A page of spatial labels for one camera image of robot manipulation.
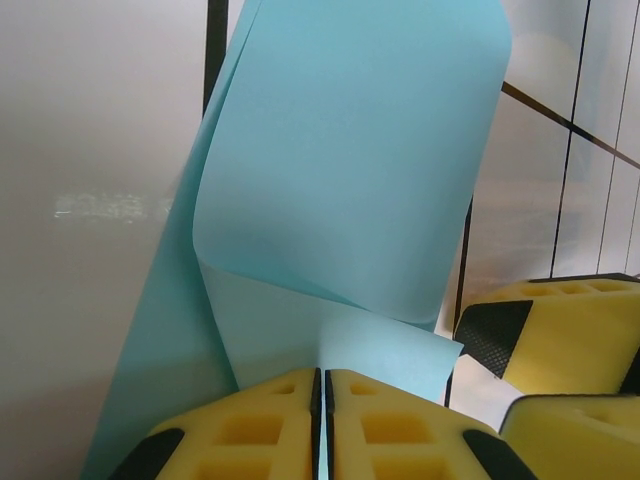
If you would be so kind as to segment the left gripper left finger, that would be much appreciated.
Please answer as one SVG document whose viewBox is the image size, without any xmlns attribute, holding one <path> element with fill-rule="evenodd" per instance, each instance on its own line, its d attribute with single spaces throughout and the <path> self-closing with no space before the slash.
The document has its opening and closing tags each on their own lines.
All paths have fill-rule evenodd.
<svg viewBox="0 0 640 480">
<path fill-rule="evenodd" d="M 162 422 L 111 479 L 316 479 L 321 370 L 293 370 Z"/>
</svg>

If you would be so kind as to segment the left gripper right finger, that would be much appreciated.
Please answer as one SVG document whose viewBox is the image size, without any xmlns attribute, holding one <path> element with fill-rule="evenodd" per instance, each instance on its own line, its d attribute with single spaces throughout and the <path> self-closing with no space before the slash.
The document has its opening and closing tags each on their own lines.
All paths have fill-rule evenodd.
<svg viewBox="0 0 640 480">
<path fill-rule="evenodd" d="M 351 370 L 325 372 L 331 479 L 534 479 L 488 425 Z"/>
</svg>

